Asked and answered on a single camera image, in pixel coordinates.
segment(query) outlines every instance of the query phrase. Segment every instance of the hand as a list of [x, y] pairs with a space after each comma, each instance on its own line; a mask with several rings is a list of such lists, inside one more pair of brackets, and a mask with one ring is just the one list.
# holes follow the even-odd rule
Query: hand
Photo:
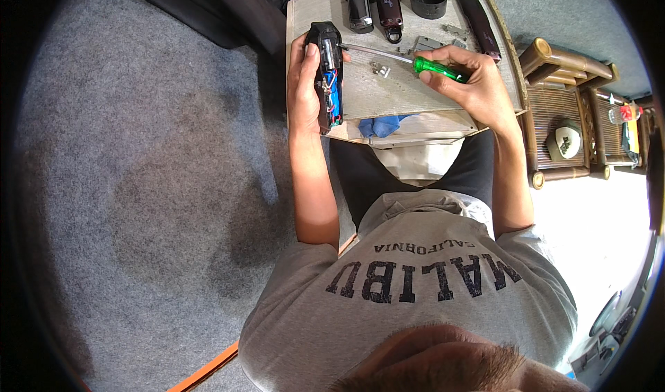
[[517, 126], [515, 110], [491, 57], [454, 46], [414, 54], [471, 72], [466, 83], [459, 83], [441, 73], [430, 71], [420, 72], [420, 80], [440, 94], [453, 99], [476, 121], [484, 123], [495, 132], [514, 131]]
[[[304, 41], [307, 33], [291, 43], [291, 59], [287, 75], [287, 112], [289, 114], [289, 131], [292, 133], [313, 133], [319, 130], [319, 97], [314, 90], [314, 78], [320, 63], [319, 48], [316, 44], [307, 45]], [[345, 52], [343, 60], [350, 62]]]

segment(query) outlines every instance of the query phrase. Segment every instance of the gray t-shirt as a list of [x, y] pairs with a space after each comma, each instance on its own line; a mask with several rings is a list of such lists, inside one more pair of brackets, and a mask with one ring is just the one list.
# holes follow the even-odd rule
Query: gray t-shirt
[[391, 334], [432, 322], [556, 365], [577, 326], [573, 296], [533, 226], [496, 241], [491, 229], [477, 198], [426, 189], [379, 198], [339, 259], [293, 245], [245, 321], [245, 374], [264, 391], [325, 390]]

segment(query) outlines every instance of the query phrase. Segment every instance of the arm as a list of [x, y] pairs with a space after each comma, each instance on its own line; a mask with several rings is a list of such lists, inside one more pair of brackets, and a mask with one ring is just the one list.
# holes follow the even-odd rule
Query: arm
[[337, 202], [328, 176], [319, 135], [319, 97], [314, 77], [320, 53], [304, 48], [306, 34], [293, 40], [287, 80], [289, 155], [293, 175], [295, 234], [299, 242], [339, 246]]
[[339, 245], [337, 202], [319, 134], [289, 132], [295, 234], [299, 242]]
[[494, 131], [492, 222], [495, 238], [533, 224], [527, 156], [517, 120], [509, 129]]
[[421, 72], [420, 80], [453, 99], [476, 121], [494, 131], [494, 183], [492, 221], [496, 238], [533, 224], [533, 203], [527, 181], [522, 131], [499, 70], [491, 57], [454, 46], [417, 52], [428, 60], [461, 66], [471, 72], [458, 83], [435, 72]]

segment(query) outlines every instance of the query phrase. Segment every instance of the bottle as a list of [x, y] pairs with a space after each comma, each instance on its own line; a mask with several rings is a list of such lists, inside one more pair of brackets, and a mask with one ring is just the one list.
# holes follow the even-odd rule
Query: bottle
[[641, 114], [642, 107], [637, 106], [635, 101], [632, 101], [629, 104], [623, 104], [623, 106], [611, 108], [608, 116], [611, 123], [614, 123], [615, 125], [621, 125], [623, 122], [636, 121], [640, 119]]

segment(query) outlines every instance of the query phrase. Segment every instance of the black bag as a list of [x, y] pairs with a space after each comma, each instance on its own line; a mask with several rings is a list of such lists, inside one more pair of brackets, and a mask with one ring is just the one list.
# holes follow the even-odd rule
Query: black bag
[[248, 44], [281, 64], [289, 0], [146, 0], [224, 48]]

